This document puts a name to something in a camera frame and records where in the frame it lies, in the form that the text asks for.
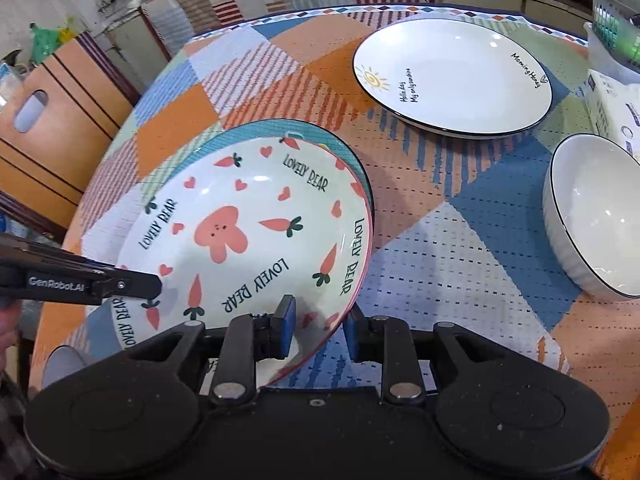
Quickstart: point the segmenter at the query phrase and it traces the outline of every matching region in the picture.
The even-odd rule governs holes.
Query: ceramic bowl
[[[540,63],[494,30],[457,20],[407,20],[367,37],[353,57],[362,89],[400,119],[453,137],[495,139],[548,113]]]
[[[577,134],[546,174],[546,234],[562,268],[606,301],[640,298],[640,165],[604,137]]]
[[[289,357],[257,364],[258,386],[321,347],[353,304],[370,257],[371,215],[350,168],[291,137],[233,144],[172,178],[135,221],[117,264],[153,272],[153,300],[116,298],[123,348],[185,320],[220,327],[273,312],[284,294],[298,315]]]

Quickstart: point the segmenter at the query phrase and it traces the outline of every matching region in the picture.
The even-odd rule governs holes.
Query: white ceramic bowl
[[[640,164],[604,137],[556,148],[543,193],[546,234],[562,268],[601,300],[640,298]]]
[[[289,356],[257,364],[258,386],[300,366],[350,309],[371,252],[366,194],[350,168],[292,137],[246,140],[172,178],[136,219],[117,265],[162,280],[154,300],[114,298],[123,348],[185,320],[227,326],[296,297]]]

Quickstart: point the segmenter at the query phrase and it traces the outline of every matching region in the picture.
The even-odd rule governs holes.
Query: dotted fabric
[[[428,17],[477,23],[529,50],[554,90],[549,115],[507,139],[470,141],[409,127],[375,105],[353,78],[356,47],[379,27]],[[357,299],[363,311],[424,330],[456,322],[571,373],[605,399],[612,416],[597,471],[631,480],[640,449],[640,304],[590,300],[562,272],[542,221],[553,149],[567,135],[591,131],[579,89],[588,68],[585,44],[521,16],[417,6],[316,9],[206,34],[180,51],[127,120],[65,247],[114,262],[143,204],[194,160],[194,150],[215,146],[221,132],[258,120],[321,126],[362,162],[376,205],[374,254]],[[270,121],[265,134],[278,124]],[[281,128],[283,135],[290,130]],[[62,316],[60,308],[43,311],[36,388],[47,355],[63,342],[96,357],[118,350],[108,306],[86,319],[84,309],[69,307]],[[433,387],[426,364],[423,371]],[[379,382],[380,366],[352,363],[338,331],[279,385]]]

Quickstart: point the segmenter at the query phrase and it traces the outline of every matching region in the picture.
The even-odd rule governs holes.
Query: black rim
[[[460,20],[446,20],[443,18],[428,18],[428,20],[430,22],[460,22]],[[376,30],[375,32],[372,32],[371,34],[369,34],[363,41],[362,43],[360,43],[360,45],[357,47],[356,51],[353,53],[353,58],[351,59],[351,71],[353,72],[353,76],[356,79],[358,85],[360,86],[360,88],[362,88],[362,90],[373,100],[375,101],[379,106],[383,107],[385,110],[388,110],[389,112],[391,112],[393,115],[398,116],[399,118],[401,118],[403,121],[407,121],[409,123],[412,124],[412,126],[416,126],[418,128],[433,128],[435,130],[440,130],[441,132],[447,132],[450,134],[456,134],[457,136],[463,136],[462,138],[467,138],[467,139],[486,139],[486,140],[491,140],[491,139],[496,139],[496,138],[500,138],[500,137],[509,137],[515,134],[519,134],[521,132],[524,132],[526,130],[529,130],[530,128],[534,128],[536,127],[538,124],[540,124],[545,118],[546,116],[549,114],[549,112],[551,111],[551,107],[553,105],[554,102],[554,90],[553,88],[551,88],[551,81],[549,81],[549,90],[551,91],[551,100],[549,102],[549,106],[546,109],[545,113],[542,115],[542,117],[540,117],[537,121],[535,121],[534,123],[530,124],[529,126],[525,126],[524,128],[520,128],[517,130],[511,130],[510,132],[496,132],[496,133],[489,133],[489,134],[478,134],[478,133],[473,133],[473,132],[461,132],[459,130],[451,130],[450,128],[443,128],[441,126],[436,126],[434,124],[428,124],[428,123],[423,123],[422,121],[417,121],[415,119],[412,119],[410,117],[407,117],[405,115],[402,115],[399,112],[396,112],[394,110],[392,110],[391,108],[388,108],[386,105],[383,105],[382,102],[378,101],[373,94],[371,94],[371,92],[369,92],[364,85],[360,82],[360,79],[358,78],[358,75],[356,74],[356,66],[355,66],[355,58],[358,55],[358,51],[360,50],[360,48],[362,47],[362,45],[365,43],[365,41],[367,41],[369,38],[371,38],[374,34],[376,34],[377,32],[379,32],[380,30],[382,30],[382,28],[389,28],[389,27],[394,27],[396,25],[400,25],[401,23],[405,23],[405,22],[395,22],[392,23],[391,25],[387,25],[386,27],[381,27],[378,30]],[[484,28],[485,30],[492,30],[490,28],[486,28],[483,27],[482,25],[476,25],[475,23],[469,23],[469,22],[460,22],[460,23],[465,23],[467,25],[473,25],[474,27],[480,27],[480,28]],[[534,60],[535,62],[540,66],[540,70],[542,70],[542,73],[546,76],[547,79],[549,79],[549,76],[547,75],[546,71],[544,68],[542,68],[542,65],[540,65],[540,62],[536,59],[535,56],[533,56],[532,53],[530,53],[526,48],[524,48],[521,44],[516,43],[515,41],[513,41],[511,38],[507,38],[505,35],[500,34],[505,40],[511,41],[511,43],[516,44],[517,46],[519,46],[522,50],[524,50],[527,54],[529,54]]]
[[[582,256],[582,253],[580,252],[580,249],[578,249],[578,246],[575,244],[574,239],[572,238],[571,234],[569,233],[569,230],[566,228],[566,224],[564,223],[564,220],[562,219],[562,214],[560,213],[560,208],[558,207],[558,200],[556,200],[556,192],[554,190],[554,160],[556,158],[556,153],[558,152],[558,150],[560,149],[560,146],[562,146],[565,142],[567,142],[569,139],[573,139],[574,137],[580,137],[580,136],[593,136],[593,137],[598,137],[599,139],[602,140],[606,140],[609,144],[612,144],[613,146],[615,146],[616,148],[619,148],[620,150],[622,150],[626,156],[630,156],[631,159],[638,165],[640,166],[640,163],[638,163],[637,160],[635,160],[631,155],[629,155],[627,153],[627,151],[622,148],[621,146],[617,145],[615,142],[613,142],[612,140],[607,139],[606,137],[601,137],[598,136],[596,134],[573,134],[572,136],[569,137],[565,137],[563,140],[560,141],[560,144],[558,144],[556,146],[556,149],[554,150],[554,154],[551,157],[551,163],[549,165],[549,181],[551,183],[551,197],[554,199],[554,205],[556,206],[556,212],[558,213],[558,218],[560,219],[560,222],[562,223],[562,228],[564,229],[564,232],[566,233],[567,237],[569,238],[569,241],[571,242],[571,245],[574,247],[575,252],[578,253],[578,256],[580,256],[580,259],[584,262],[584,264],[589,268],[589,270],[591,271],[591,273],[596,276],[596,278],[598,278],[600,280],[600,282],[605,285],[609,290],[612,290],[613,292],[615,292],[616,294],[619,294],[620,296],[624,296],[625,298],[629,298],[631,300],[636,300],[638,298],[640,298],[640,294],[638,295],[633,295],[633,294],[626,294],[625,292],[622,292],[620,290],[617,290],[616,288],[613,288],[611,285],[609,285],[609,283],[605,282],[600,275],[595,272],[595,270],[593,270],[593,267],[590,266],[590,264],[588,263],[588,261],[585,259],[584,256]]]

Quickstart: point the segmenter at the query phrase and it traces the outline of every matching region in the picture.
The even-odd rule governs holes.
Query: screw
[[[246,388],[240,383],[220,383],[213,388],[219,399],[236,400],[244,395]]]
[[[389,388],[389,393],[396,399],[415,399],[422,393],[422,388],[413,383],[396,383]]]

